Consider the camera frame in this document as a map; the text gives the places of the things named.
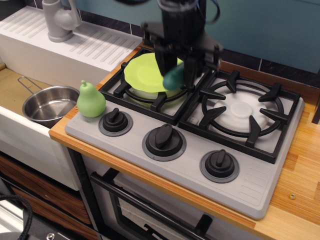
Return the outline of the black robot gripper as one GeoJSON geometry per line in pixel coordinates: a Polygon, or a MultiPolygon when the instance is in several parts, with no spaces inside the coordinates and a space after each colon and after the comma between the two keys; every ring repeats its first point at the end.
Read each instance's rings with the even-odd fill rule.
{"type": "Polygon", "coordinates": [[[184,61],[184,83],[193,91],[194,81],[205,66],[220,67],[223,46],[205,32],[206,24],[215,23],[220,17],[220,7],[207,20],[205,4],[160,4],[162,20],[141,24],[144,43],[154,47],[155,59],[164,77],[177,65],[178,58],[184,61]]]}

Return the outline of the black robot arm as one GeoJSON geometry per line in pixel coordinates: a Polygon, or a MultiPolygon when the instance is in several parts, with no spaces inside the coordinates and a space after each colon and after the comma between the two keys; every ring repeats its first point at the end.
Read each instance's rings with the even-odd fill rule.
{"type": "Polygon", "coordinates": [[[154,47],[165,89],[191,91],[204,67],[219,69],[223,46],[205,31],[205,25],[221,15],[219,3],[212,3],[216,13],[208,20],[205,0],[159,0],[162,20],[141,24],[144,43],[154,47]]]}

